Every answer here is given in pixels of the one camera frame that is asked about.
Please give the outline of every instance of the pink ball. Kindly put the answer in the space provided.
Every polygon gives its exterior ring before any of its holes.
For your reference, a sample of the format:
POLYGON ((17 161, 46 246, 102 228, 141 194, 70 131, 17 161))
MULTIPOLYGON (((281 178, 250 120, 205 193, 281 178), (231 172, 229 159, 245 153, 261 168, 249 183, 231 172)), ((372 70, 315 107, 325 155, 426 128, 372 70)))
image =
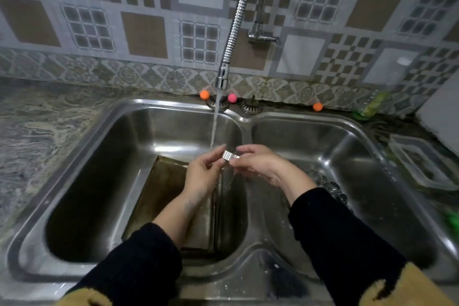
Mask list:
POLYGON ((230 94, 230 95, 228 96, 228 101, 229 101, 230 103, 236 103, 236 101, 237 101, 237 95, 235 95, 234 93, 230 94))

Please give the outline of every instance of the person's left hand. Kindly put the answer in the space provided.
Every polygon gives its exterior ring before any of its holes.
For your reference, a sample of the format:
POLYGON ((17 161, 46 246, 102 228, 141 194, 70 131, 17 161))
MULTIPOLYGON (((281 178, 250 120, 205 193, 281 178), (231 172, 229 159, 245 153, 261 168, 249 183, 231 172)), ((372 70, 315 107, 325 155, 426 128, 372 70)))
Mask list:
POLYGON ((214 190, 219 171, 226 162, 222 158, 224 151, 225 144, 198 156, 188 165, 182 194, 189 197, 195 205, 207 198, 214 190))

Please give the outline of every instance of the dish soap bottle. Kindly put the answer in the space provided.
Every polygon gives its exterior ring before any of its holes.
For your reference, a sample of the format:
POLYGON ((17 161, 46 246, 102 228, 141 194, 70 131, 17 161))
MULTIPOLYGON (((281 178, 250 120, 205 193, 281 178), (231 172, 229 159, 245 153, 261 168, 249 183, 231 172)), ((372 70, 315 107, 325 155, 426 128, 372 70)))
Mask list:
POLYGON ((373 90, 366 98, 357 103, 355 109, 352 111, 353 117, 357 120, 365 121, 374 116, 378 112, 382 102, 390 95, 395 86, 404 79, 406 68, 411 62, 412 60, 406 57, 399 57, 391 63, 388 67, 389 82, 385 87, 373 90))

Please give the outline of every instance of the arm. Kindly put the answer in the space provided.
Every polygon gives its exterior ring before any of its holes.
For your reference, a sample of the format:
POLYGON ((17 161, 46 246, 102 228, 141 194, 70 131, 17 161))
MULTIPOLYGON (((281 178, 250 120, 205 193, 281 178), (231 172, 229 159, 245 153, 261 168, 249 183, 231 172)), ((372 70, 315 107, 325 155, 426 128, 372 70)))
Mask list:
POLYGON ((295 239, 337 305, 453 305, 422 272, 298 167, 260 145, 238 148, 236 172, 262 175, 292 205, 295 239))
POLYGON ((203 201, 212 193, 224 145, 188 165, 185 187, 152 223, 117 246, 56 306, 166 305, 182 271, 179 248, 203 201))

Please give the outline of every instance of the granite countertop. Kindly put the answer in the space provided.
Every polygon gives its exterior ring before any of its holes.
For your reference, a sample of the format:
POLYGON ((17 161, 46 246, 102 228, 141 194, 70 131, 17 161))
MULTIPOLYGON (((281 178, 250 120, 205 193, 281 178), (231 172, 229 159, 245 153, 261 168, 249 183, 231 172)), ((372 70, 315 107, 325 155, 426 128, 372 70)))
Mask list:
MULTIPOLYGON (((122 99, 158 95, 171 96, 132 88, 0 78, 0 233, 14 222, 102 111, 122 99)), ((421 137, 459 164, 454 154, 412 119, 379 116, 363 125, 384 146, 391 133, 421 137)), ((459 206, 455 194, 430 191, 427 195, 459 206)))

